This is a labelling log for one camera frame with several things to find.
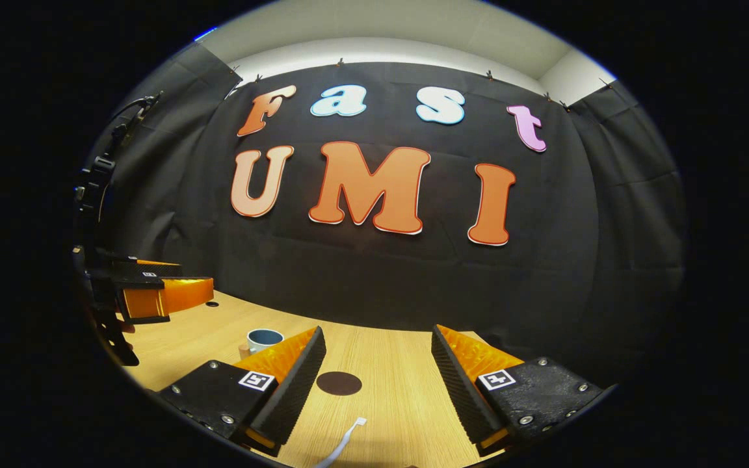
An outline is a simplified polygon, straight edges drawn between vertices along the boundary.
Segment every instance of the mug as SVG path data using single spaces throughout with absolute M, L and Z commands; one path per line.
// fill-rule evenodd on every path
M 250 331 L 247 334 L 247 346 L 249 346 L 250 353 L 255 354 L 274 346 L 285 339 L 282 333 L 276 330 L 269 330 L 267 328 L 258 328 Z

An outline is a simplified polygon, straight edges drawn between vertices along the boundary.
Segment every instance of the dark brown circle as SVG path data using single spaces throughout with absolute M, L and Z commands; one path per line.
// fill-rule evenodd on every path
M 317 386 L 325 393 L 344 397 L 360 391 L 363 388 L 363 382 L 349 373 L 335 371 L 325 372 L 317 377 Z

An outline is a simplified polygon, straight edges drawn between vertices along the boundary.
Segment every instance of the white wall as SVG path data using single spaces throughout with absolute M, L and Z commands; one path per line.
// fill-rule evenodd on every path
M 442 45 L 403 39 L 340 38 L 301 42 L 244 57 L 229 65 L 231 68 L 239 67 L 235 72 L 244 78 L 241 83 L 244 85 L 255 81 L 256 74 L 261 74 L 262 77 L 272 77 L 302 68 L 334 64 L 339 61 L 340 57 L 343 57 L 345 63 L 421 63 L 446 66 L 482 76 L 490 70 L 493 72 L 493 78 L 522 86 L 538 94 L 545 93 L 541 83 L 509 66 Z
M 549 92 L 553 101 L 566 105 L 576 103 L 616 78 L 591 58 L 572 48 L 549 71 L 539 78 L 539 84 Z

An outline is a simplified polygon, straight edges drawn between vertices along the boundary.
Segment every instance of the light blue letter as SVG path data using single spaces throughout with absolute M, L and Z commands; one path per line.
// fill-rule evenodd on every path
M 452 125 L 464 118 L 464 109 L 461 109 L 464 96 L 455 89 L 426 86 L 418 90 L 418 100 L 424 104 L 416 107 L 415 111 L 426 122 Z
M 324 99 L 316 101 L 311 106 L 311 113 L 316 116 L 331 116 L 339 114 L 342 116 L 356 116 L 366 110 L 363 98 L 366 96 L 366 88 L 356 84 L 335 86 L 326 89 L 322 93 Z

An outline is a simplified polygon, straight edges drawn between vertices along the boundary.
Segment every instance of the wooden table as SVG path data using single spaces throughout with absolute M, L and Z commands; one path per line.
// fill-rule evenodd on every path
M 350 396 L 334 396 L 315 384 L 277 462 L 296 468 L 316 465 L 335 450 L 358 417 L 368 421 L 354 429 L 333 468 L 462 467 L 497 455 L 479 457 L 469 443 L 430 353 L 431 331 L 325 322 L 219 291 L 213 300 L 219 306 L 199 305 L 171 314 L 171 322 L 138 325 L 127 340 L 140 365 L 124 369 L 140 385 L 160 391 L 208 359 L 240 361 L 238 348 L 250 330 L 270 328 L 288 338 L 319 325 L 326 347 L 320 374 L 351 373 L 362 380 L 363 388 Z

